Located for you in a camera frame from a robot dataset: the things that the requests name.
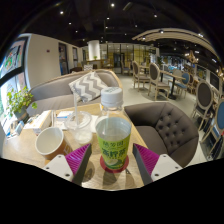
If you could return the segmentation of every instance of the sofa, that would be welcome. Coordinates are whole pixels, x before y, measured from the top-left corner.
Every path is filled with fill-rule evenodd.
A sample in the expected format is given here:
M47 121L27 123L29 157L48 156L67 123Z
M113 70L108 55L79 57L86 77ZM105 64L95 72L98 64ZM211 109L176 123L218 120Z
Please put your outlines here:
M181 167L193 159L199 140L196 126L179 108L168 102L124 107L148 149L168 154Z
M122 84L114 72L105 69L92 71L95 71L107 86L122 88ZM31 102L27 108L29 116L41 114L45 110L59 110L74 107L74 96L68 84L89 72L91 71L80 71L60 76L33 87L29 92L33 95L32 102L37 103L37 109L31 107ZM100 102L101 97L98 97L86 103L80 101L77 105L81 106Z

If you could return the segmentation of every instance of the chair back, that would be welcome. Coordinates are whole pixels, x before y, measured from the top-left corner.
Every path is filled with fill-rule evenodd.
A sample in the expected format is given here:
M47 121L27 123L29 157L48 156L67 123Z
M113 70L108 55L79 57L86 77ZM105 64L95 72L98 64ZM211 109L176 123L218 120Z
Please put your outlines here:
M220 95L220 92L215 88L215 87L212 87L212 92L213 92L213 97L219 101L220 98L221 98L221 95Z
M224 131L224 99L219 100L216 108L215 123L219 134L222 134Z
M155 63L149 64L149 77L152 82L158 83L159 80L160 69Z
M197 85L196 101L203 110L210 108L213 103L212 88L204 79L201 79Z
M194 77L193 77L192 74L189 74L189 75L190 75L190 80L189 80L188 85L193 86L193 83L194 83Z
M182 78L185 78L185 79L181 79L181 80L180 80L181 83L184 84L185 86L187 86L188 83L189 83L189 81L190 81L190 75L189 75L189 73L184 72L184 73L182 74Z
M139 65L136 61L132 62L132 66L133 66L133 74L138 76L139 75Z

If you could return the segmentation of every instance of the chair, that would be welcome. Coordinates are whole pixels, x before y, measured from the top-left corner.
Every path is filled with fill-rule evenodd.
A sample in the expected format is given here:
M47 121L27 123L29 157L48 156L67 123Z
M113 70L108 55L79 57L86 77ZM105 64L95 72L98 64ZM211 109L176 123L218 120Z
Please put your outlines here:
M190 75L190 80L188 82L187 88L191 90L191 94L192 94L192 90L195 91L195 87L194 87L194 77L192 74Z
M173 69L172 74L175 75L175 76L179 76L179 77L181 77L181 76L182 76L182 71L179 70L179 69ZM173 78L169 78L169 79L168 79L168 84L170 84L170 82L173 83Z
M210 133L213 135L216 141L212 149L208 153L209 160L213 149L215 148L216 144L224 133L224 99L219 100L218 106L216 108L215 117L213 117L210 128L205 133L203 139L201 140L201 143L205 141L205 139L209 136Z
M180 95L182 95L183 90L185 91L185 95L184 95L184 98L185 98L185 97L186 97L186 93L187 93L188 83L189 83L189 81L190 81L190 75L189 75L189 73L184 72L184 73L182 74L182 77L185 78L185 79L181 79L180 82L175 83L175 86L176 86L178 89L181 90L181 94L180 94Z
M121 74L124 75L124 73L129 73L130 69L128 67L124 67L124 62L121 61Z
M138 65L136 61L132 62L133 65L133 81L134 81L134 88L135 88L135 83L138 83L138 92L139 92L139 83L143 83L143 88L145 82L150 82L150 78L147 77L143 72L140 72L141 66Z
M194 117L195 114L199 114L202 117L201 124L198 130L201 129L204 120L208 122L208 119L211 115L211 107L213 103L213 92L211 86L203 79L198 83L196 89L196 103L193 108L191 117Z
M168 84L160 82L159 81L159 76L160 76L160 70L159 70L158 66L155 63L150 63L149 64L150 82L149 82L148 95L151 91L151 85L154 85L155 86L155 100L157 99L158 91L160 89L166 89L167 90L167 100L168 100L170 86Z
M169 102L136 104L124 110L148 149L158 155L168 154L181 167L191 162L199 134L182 110Z
M215 103L218 104L220 98L221 98L221 94L219 92L219 90L217 90L215 87L212 86L212 92L213 92L213 98Z

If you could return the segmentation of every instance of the throw pillow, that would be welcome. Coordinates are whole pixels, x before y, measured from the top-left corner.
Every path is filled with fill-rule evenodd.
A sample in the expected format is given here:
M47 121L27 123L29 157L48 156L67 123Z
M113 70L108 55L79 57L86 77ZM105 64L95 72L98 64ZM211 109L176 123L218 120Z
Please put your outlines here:
M100 96L101 90L107 87L96 72L88 73L73 86L84 103Z
M93 70L93 64L91 65L84 65L84 71L87 71L87 70Z

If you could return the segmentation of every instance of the dining table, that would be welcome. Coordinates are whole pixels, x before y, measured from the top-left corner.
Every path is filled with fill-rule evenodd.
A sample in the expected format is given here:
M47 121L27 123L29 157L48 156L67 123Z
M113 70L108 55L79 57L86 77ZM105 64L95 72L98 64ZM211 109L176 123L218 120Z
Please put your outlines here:
M140 65L139 67L140 68L144 68L144 69L149 69L149 66L142 66L142 65ZM181 76L176 76L176 75L174 75L174 74L172 74L172 73L170 73L168 71L160 70L160 77L161 77L161 80L160 81L161 82L163 81L163 74L168 75L168 76L171 76L173 78L171 92L170 92L168 98L171 99L171 100L176 100L177 97L173 94L173 90L174 90L174 86L175 86L175 81L176 80L185 80L185 78L183 78Z

